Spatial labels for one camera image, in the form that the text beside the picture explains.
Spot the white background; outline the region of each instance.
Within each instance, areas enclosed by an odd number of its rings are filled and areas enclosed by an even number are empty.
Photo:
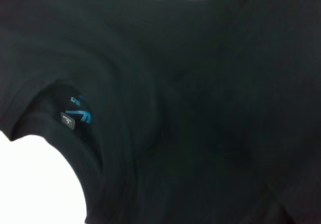
[[[0,132],[1,224],[84,224],[85,197],[66,159],[45,139]]]

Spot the black t-shirt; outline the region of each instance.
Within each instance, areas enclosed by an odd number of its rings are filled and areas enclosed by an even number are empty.
[[[320,1],[0,0],[0,130],[88,224],[317,223]]]

